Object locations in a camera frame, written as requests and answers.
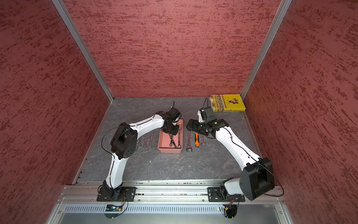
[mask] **metal vent grille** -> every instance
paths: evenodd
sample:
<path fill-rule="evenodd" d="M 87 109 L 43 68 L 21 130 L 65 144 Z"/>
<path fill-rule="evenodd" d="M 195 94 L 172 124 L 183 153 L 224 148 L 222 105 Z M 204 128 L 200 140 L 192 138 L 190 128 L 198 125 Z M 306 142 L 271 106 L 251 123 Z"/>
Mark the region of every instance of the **metal vent grille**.
<path fill-rule="evenodd" d="M 68 204 L 65 213 L 118 213 L 105 211 L 106 205 Z M 223 213 L 221 204 L 217 205 L 157 205 L 129 204 L 125 213 L 151 214 L 219 214 Z"/>
<path fill-rule="evenodd" d="M 66 213 L 103 213 L 106 205 L 69 204 Z"/>
<path fill-rule="evenodd" d="M 166 213 L 166 214 L 217 214 L 222 213 L 222 205 L 135 205 L 130 204 L 126 213 Z"/>

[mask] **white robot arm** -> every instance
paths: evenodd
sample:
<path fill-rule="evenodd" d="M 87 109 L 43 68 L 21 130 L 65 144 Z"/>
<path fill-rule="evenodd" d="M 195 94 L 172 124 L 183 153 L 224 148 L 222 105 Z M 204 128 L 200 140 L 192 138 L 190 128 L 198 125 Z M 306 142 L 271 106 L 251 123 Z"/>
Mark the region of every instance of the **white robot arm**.
<path fill-rule="evenodd" d="M 252 152 L 232 131 L 223 119 L 217 120 L 211 107 L 198 112 L 199 120 L 189 120 L 188 131 L 208 136 L 211 134 L 233 155 L 242 169 L 241 178 L 233 178 L 221 184 L 220 194 L 225 201 L 231 201 L 235 195 L 244 194 L 249 200 L 273 189 L 274 178 L 272 164 L 268 158 L 261 159 Z M 128 158 L 136 151 L 136 142 L 142 135 L 156 128 L 176 135 L 181 118 L 180 112 L 172 107 L 168 112 L 157 112 L 154 116 L 133 124 L 120 124 L 111 140 L 112 162 L 101 192 L 105 191 L 111 201 L 121 197 L 122 177 Z"/>
<path fill-rule="evenodd" d="M 274 177 L 268 175 L 269 172 L 273 173 L 268 158 L 261 159 L 251 151 L 225 120 L 216 119 L 211 107 L 200 109 L 198 115 L 198 120 L 189 120 L 188 131 L 206 136 L 211 134 L 227 148 L 242 170 L 241 178 L 229 179 L 221 184 L 220 193 L 224 200 L 230 200 L 236 194 L 244 194 L 249 200 L 253 200 L 274 188 Z"/>
<path fill-rule="evenodd" d="M 159 111 L 154 116 L 137 123 L 120 124 L 111 140 L 112 162 L 108 176 L 103 182 L 103 190 L 111 200 L 116 201 L 120 198 L 124 168 L 128 158 L 136 151 L 137 139 L 156 128 L 176 135 L 179 130 L 176 123 L 180 118 L 180 112 L 172 107 L 166 113 Z"/>

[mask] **red textured wall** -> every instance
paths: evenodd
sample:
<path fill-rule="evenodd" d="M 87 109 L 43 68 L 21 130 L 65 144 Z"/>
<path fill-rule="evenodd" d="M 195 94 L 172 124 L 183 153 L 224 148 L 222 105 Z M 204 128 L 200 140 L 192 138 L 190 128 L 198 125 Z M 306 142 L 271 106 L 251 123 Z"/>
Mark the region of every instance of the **red textured wall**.
<path fill-rule="evenodd" d="M 45 223 L 109 100 L 51 0 L 0 3 L 0 223 Z"/>
<path fill-rule="evenodd" d="M 281 0 L 64 0 L 115 97 L 240 93 Z"/>
<path fill-rule="evenodd" d="M 292 1 L 244 102 L 295 224 L 358 223 L 358 2 Z"/>

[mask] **orange handle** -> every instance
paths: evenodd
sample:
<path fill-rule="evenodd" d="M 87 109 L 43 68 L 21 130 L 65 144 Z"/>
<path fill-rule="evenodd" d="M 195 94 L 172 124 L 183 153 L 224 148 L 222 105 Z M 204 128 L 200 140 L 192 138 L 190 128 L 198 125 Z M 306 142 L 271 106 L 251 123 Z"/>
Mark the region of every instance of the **orange handle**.
<path fill-rule="evenodd" d="M 199 134 L 195 133 L 195 145 L 199 146 Z"/>

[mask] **mounting plate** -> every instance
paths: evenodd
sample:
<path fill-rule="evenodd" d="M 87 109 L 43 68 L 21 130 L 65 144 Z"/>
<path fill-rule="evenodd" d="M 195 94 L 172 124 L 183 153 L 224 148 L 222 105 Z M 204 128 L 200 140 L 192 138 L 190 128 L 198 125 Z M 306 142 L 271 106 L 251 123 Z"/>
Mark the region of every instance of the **mounting plate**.
<path fill-rule="evenodd" d="M 220 195 L 219 187 L 208 187 L 209 202 L 231 202 L 232 199 L 234 199 L 234 202 L 245 202 L 244 195 L 231 195 L 226 198 L 226 201 L 221 199 L 218 195 Z"/>
<path fill-rule="evenodd" d="M 132 202 L 134 200 L 136 187 L 122 187 L 120 194 L 123 195 L 125 193 L 126 200 L 129 202 Z M 103 188 L 101 187 L 100 193 L 97 195 L 97 201 L 112 201 L 110 197 L 108 197 L 107 193 L 103 191 Z"/>

